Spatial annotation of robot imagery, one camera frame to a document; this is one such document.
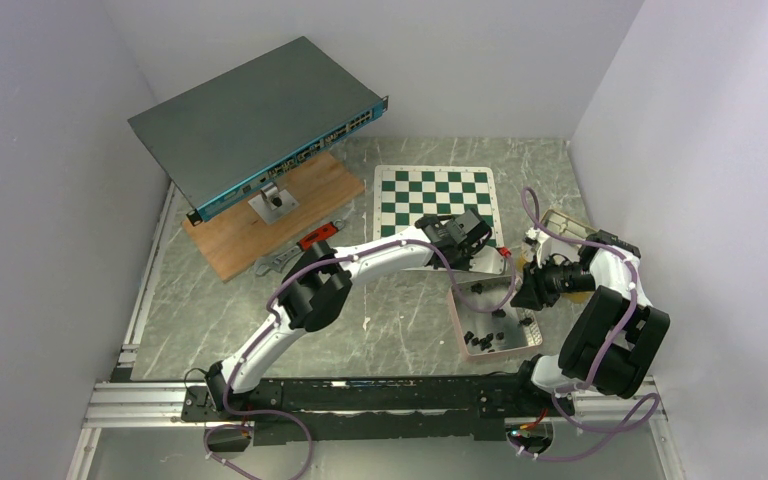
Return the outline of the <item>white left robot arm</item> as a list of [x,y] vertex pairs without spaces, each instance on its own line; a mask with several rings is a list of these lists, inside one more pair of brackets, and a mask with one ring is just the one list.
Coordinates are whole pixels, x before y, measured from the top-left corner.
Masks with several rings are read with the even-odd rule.
[[364,244],[315,243],[266,301],[267,317],[242,346],[205,375],[208,407],[224,420],[239,417],[266,371],[302,336],[330,326],[355,288],[414,268],[466,270],[492,236],[474,209],[426,215],[394,235]]

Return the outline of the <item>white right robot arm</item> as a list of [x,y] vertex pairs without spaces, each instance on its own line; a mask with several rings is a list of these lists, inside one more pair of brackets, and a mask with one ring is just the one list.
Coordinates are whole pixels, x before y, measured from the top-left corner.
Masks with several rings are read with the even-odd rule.
[[525,362],[525,379],[511,388],[517,411],[534,415],[550,394],[595,388],[627,399],[637,392],[670,326],[667,313],[645,295],[638,247],[599,230],[588,235],[578,260],[532,259],[511,306],[532,311],[552,307],[564,294],[587,293],[589,301],[559,354]]

